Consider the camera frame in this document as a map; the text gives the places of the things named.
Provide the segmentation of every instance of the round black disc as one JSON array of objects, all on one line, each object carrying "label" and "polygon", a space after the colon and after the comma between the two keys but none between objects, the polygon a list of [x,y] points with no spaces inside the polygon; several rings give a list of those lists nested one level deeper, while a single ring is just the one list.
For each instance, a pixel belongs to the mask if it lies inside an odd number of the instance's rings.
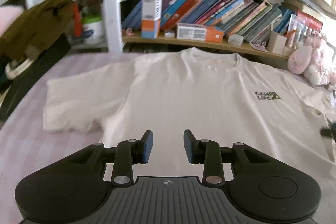
[{"label": "round black disc", "polygon": [[97,175],[25,177],[15,189],[22,215],[39,223],[67,223],[84,218],[102,205],[107,184]]},{"label": "round black disc", "polygon": [[321,190],[310,176],[239,175],[230,182],[229,195],[245,214],[261,221],[295,222],[316,211]]}]

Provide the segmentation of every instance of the ribbed rubber pad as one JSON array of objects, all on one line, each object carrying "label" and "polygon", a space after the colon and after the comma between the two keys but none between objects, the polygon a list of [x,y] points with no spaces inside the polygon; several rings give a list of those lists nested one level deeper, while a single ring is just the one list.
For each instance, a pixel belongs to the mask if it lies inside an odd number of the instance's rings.
[{"label": "ribbed rubber pad", "polygon": [[[196,177],[139,177],[112,191],[95,213],[73,224],[261,224],[239,212],[222,190],[202,186]],[[307,219],[298,224],[315,224]]]}]

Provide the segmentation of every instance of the cardboard box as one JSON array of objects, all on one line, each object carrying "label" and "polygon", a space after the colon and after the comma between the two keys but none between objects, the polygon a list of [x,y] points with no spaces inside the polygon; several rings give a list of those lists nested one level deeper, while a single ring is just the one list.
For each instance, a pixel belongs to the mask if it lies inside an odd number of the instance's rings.
[{"label": "cardboard box", "polygon": [[154,39],[160,30],[162,0],[142,0],[141,37]]},{"label": "cardboard box", "polygon": [[200,40],[221,43],[224,32],[214,26],[205,26],[190,23],[177,24],[177,39]]},{"label": "cardboard box", "polygon": [[267,48],[270,52],[282,54],[287,38],[279,33],[271,32]]}]

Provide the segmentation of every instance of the white shelf post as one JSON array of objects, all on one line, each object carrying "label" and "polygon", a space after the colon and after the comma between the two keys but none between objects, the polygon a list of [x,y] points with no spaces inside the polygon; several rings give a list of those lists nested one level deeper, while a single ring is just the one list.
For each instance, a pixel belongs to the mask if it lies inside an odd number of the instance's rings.
[{"label": "white shelf post", "polygon": [[124,44],[122,42],[119,0],[104,0],[103,10],[109,51],[122,52]]}]

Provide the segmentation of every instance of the pink pillow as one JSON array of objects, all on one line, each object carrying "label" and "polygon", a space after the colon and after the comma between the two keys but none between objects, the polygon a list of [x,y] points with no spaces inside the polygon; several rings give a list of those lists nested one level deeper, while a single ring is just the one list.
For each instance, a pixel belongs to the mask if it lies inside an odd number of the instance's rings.
[{"label": "pink pillow", "polygon": [[312,51],[312,46],[302,46],[293,52],[287,62],[289,71],[297,75],[303,73],[310,63]]},{"label": "pink pillow", "polygon": [[24,8],[21,6],[1,6],[0,7],[0,37],[8,27],[21,15]]}]

